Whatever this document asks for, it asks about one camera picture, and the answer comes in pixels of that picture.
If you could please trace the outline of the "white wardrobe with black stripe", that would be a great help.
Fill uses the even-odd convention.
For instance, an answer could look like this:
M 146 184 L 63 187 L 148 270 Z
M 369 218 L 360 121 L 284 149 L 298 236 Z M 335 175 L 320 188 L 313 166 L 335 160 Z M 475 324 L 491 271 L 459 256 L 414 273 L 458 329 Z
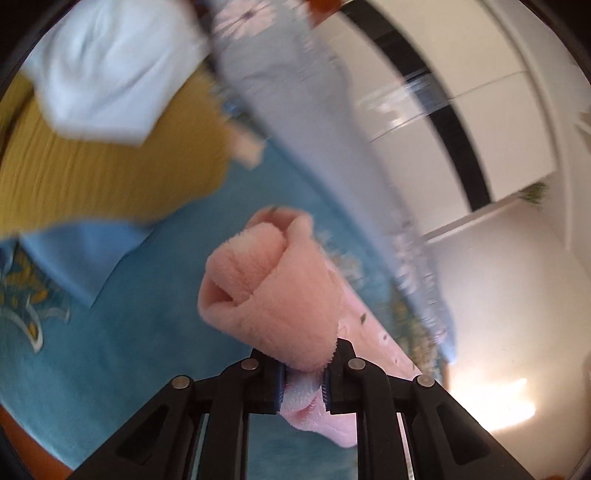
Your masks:
M 590 83 L 521 1 L 346 1 L 318 26 L 356 118 L 430 239 L 518 198 L 588 239 Z

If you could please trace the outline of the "mustard yellow garment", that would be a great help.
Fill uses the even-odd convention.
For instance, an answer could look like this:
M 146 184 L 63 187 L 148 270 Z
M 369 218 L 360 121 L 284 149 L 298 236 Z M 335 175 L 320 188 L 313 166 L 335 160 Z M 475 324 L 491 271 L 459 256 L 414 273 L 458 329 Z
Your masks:
M 1 235 L 86 220 L 149 224 L 211 195 L 230 163 L 228 133 L 197 69 L 140 146 L 60 137 L 22 74 L 1 100 Z

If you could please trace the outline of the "orange wooden headboard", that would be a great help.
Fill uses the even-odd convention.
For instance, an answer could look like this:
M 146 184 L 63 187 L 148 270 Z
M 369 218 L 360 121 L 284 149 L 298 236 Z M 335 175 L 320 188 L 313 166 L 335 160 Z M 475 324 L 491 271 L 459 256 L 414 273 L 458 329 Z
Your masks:
M 334 15 L 342 5 L 349 3 L 349 0 L 304 0 L 307 6 L 308 17 L 314 26 L 320 25 L 326 19 Z

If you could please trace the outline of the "light blue daisy quilt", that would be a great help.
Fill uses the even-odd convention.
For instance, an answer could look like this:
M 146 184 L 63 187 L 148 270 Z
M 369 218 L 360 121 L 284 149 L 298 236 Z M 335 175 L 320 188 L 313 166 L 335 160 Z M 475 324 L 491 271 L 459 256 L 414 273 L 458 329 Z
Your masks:
M 211 1 L 215 63 L 250 115 L 342 203 L 444 359 L 456 329 L 414 215 L 356 121 L 348 71 L 304 1 Z

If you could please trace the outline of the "teal floral bed blanket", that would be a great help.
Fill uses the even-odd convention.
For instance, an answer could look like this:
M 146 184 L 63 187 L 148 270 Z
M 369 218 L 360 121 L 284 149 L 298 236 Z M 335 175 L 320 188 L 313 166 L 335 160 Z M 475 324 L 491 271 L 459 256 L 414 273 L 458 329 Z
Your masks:
M 232 166 L 221 189 L 155 227 L 84 306 L 17 253 L 24 284 L 1 290 L 1 403 L 46 451 L 78 467 L 173 377 L 201 379 L 249 348 L 197 312 L 205 262 L 257 210 L 307 211 L 315 236 L 419 368 L 443 360 L 377 254 L 342 207 L 274 146 L 252 170 Z

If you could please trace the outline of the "pink fleece floral garment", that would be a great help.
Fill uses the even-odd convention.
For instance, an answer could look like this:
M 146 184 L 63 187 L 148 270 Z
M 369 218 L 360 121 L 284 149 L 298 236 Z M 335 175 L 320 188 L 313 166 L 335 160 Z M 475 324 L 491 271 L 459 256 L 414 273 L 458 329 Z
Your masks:
M 322 373 L 339 339 L 391 376 L 420 373 L 327 258 L 301 210 L 259 210 L 217 247 L 197 309 L 208 325 L 287 366 L 280 415 L 342 448 L 356 446 L 356 419 L 329 414 L 322 399 Z

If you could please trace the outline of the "orange wooden bed frame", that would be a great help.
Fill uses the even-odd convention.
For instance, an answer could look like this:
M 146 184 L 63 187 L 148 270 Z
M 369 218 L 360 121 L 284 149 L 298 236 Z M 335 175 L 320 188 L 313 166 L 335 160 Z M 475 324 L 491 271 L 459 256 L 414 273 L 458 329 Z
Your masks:
M 1 407 L 1 426 L 10 446 L 33 479 L 63 480 L 70 476 L 72 470 L 28 435 L 4 407 Z

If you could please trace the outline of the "white folded garment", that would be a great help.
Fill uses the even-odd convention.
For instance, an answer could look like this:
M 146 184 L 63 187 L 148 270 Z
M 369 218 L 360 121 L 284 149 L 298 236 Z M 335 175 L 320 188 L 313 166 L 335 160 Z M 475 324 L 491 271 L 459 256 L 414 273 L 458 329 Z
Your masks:
M 22 71 L 60 136 L 139 145 L 207 53 L 186 1 L 80 1 Z

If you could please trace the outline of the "light blue folded garment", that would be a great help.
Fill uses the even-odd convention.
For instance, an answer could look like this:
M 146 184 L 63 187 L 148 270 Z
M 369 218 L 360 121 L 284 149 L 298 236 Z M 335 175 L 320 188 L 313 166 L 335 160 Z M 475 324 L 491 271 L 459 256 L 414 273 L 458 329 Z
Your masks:
M 19 242 L 49 279 L 90 307 L 119 262 L 152 231 L 125 221 L 85 221 L 24 234 Z

